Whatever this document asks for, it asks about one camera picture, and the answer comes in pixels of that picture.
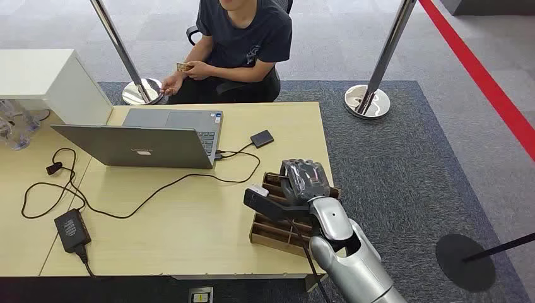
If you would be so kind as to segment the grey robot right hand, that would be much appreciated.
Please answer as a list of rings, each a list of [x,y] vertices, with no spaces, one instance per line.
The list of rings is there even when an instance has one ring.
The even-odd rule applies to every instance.
[[[280,175],[282,192],[292,206],[302,206],[311,199],[330,196],[331,187],[319,162],[283,160]]]

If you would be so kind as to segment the person's right hand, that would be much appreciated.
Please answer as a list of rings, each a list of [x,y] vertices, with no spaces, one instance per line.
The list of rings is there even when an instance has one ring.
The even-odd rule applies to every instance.
[[[176,71],[162,80],[160,93],[166,96],[175,95],[181,88],[187,75],[183,72]]]

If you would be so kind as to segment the person's left hand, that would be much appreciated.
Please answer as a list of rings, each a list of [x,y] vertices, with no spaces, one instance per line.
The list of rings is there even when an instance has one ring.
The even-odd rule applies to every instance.
[[[212,76],[212,66],[203,61],[190,61],[187,65],[191,68],[184,73],[194,80],[204,80]]]

